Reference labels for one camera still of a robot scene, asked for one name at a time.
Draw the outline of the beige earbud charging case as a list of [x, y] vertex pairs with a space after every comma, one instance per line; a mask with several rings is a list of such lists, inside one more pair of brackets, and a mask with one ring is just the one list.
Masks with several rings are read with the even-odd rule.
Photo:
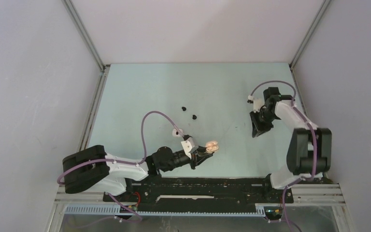
[[219, 149], [219, 145], [217, 141], [209, 141], [205, 144], [205, 152], [206, 153], [214, 153]]

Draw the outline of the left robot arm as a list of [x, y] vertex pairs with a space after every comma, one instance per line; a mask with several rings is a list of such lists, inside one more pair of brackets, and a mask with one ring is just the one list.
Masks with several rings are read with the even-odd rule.
[[199, 146], [192, 152], [173, 152], [161, 147], [141, 163], [106, 153], [104, 146], [95, 145], [65, 157], [62, 161], [64, 173], [58, 178], [67, 194], [85, 191], [106, 192], [128, 201], [133, 196], [133, 187], [128, 181], [144, 181], [148, 177], [160, 176], [162, 172], [189, 165], [195, 169], [219, 149], [216, 141]]

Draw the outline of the white earbud charging case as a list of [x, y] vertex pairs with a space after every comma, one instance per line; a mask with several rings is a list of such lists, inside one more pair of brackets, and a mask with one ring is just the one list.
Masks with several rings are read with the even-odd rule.
[[173, 137], [183, 137], [184, 131], [182, 129], [173, 129], [171, 134]]

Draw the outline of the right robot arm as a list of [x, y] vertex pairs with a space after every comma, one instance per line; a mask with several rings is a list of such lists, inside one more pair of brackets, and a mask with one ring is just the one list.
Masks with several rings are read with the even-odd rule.
[[321, 128], [305, 116], [296, 106], [291, 95], [283, 95], [279, 88], [264, 90], [263, 98], [248, 96], [253, 110], [250, 118], [252, 137], [259, 137], [280, 120], [291, 131], [291, 139], [285, 164], [280, 170], [268, 175], [269, 184], [262, 188], [262, 197], [274, 202], [281, 196], [281, 189], [289, 188], [301, 180], [321, 178], [330, 169], [332, 133]]

